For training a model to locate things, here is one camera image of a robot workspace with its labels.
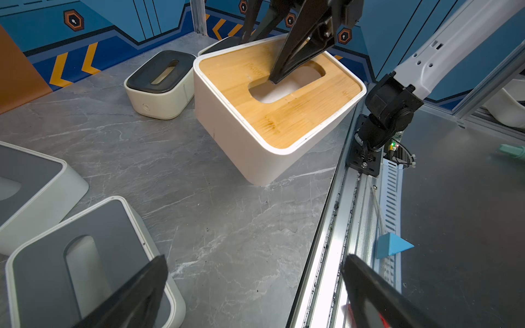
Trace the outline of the grey lid tissue box front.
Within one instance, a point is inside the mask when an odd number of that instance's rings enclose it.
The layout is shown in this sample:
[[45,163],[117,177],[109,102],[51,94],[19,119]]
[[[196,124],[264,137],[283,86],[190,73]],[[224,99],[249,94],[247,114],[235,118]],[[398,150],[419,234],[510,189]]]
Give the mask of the grey lid tissue box front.
[[12,327],[73,327],[160,254],[120,196],[23,243],[8,258]]

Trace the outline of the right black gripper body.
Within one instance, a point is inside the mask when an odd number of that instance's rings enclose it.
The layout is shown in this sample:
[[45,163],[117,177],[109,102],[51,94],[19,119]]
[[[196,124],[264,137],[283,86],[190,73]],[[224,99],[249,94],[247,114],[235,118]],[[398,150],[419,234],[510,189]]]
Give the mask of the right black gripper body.
[[247,3],[246,42],[266,38],[292,10],[297,16],[288,33],[289,44],[303,45],[310,37],[325,42],[335,38],[341,25],[355,26],[364,9],[363,1],[271,1],[266,15],[255,26],[262,4],[262,1]]

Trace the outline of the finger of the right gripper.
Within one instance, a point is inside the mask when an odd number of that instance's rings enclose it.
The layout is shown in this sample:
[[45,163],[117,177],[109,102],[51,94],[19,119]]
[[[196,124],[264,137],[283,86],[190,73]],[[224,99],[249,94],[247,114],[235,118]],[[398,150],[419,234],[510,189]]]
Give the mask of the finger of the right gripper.
[[269,75],[276,84],[336,43],[340,8],[302,8]]
[[247,2],[246,17],[243,25],[241,43],[248,43],[261,38],[265,38],[277,25],[283,21],[291,10],[291,1],[271,0],[258,27],[254,29],[258,13],[260,12],[263,0],[253,0]]

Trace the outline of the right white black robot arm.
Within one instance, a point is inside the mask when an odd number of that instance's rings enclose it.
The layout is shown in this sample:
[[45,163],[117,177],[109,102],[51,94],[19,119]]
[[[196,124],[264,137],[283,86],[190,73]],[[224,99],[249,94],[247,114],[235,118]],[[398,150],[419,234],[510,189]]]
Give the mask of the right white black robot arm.
[[[248,1],[241,43],[260,40],[298,11],[269,74],[276,84],[300,65],[334,46],[341,25],[354,27],[363,1],[271,1],[260,23],[261,1]],[[366,97],[370,116],[358,131],[369,153],[404,131],[424,99],[466,56],[524,8],[523,1],[466,1],[411,57],[385,75]]]

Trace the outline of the bamboo lid white tissue box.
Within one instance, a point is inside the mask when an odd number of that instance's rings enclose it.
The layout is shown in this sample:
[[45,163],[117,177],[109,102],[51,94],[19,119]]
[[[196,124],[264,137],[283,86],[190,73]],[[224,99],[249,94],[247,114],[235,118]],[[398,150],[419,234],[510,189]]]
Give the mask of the bamboo lid white tissue box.
[[328,52],[300,67],[307,82],[270,103],[251,87],[269,79],[286,40],[265,38],[198,56],[194,67],[195,113],[244,178],[265,186],[319,143],[366,94],[365,84]]

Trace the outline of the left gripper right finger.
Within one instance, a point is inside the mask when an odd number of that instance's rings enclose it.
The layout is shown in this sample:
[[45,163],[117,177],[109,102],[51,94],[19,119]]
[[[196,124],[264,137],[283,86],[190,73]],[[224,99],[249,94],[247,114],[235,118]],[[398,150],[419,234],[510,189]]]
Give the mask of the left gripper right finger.
[[439,326],[357,255],[346,256],[341,273],[356,327]]

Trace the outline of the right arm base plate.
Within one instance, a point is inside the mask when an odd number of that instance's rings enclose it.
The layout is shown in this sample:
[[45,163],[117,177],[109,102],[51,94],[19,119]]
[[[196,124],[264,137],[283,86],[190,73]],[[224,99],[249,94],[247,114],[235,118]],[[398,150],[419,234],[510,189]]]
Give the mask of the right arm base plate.
[[365,123],[367,117],[360,114],[357,117],[355,128],[350,134],[350,148],[345,164],[347,168],[354,169],[359,173],[377,178],[380,174],[383,159],[382,151],[365,150],[364,144],[358,141],[358,131]]

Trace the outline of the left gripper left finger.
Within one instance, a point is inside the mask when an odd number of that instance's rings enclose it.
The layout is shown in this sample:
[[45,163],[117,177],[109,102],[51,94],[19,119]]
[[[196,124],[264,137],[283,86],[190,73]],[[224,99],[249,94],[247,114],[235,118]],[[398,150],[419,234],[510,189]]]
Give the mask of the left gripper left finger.
[[76,327],[153,327],[160,308],[168,265],[154,257]]

